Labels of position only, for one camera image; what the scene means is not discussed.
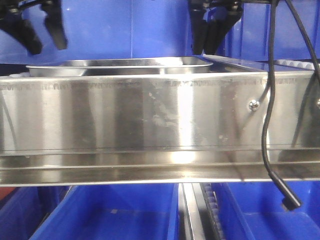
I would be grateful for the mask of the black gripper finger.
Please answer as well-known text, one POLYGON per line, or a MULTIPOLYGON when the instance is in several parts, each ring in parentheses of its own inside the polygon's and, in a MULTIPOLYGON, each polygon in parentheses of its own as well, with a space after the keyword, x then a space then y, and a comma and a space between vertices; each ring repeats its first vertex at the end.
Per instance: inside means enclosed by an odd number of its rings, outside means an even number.
POLYGON ((31 22, 23 19, 18 4, 0 5, 0 29, 18 41, 32 55, 40 54, 42 43, 31 22))
POLYGON ((212 1, 209 8, 213 8, 213 13, 207 17, 207 36, 203 52, 214 55, 227 33, 241 19, 243 8, 241 1, 212 1))
POLYGON ((201 55, 207 37, 208 23, 205 19, 211 0, 189 0, 188 12, 192 33, 192 53, 201 55))
POLYGON ((62 2, 60 0, 45 0, 41 3, 41 10, 46 13, 44 25, 58 50, 68 47, 62 15, 62 2))

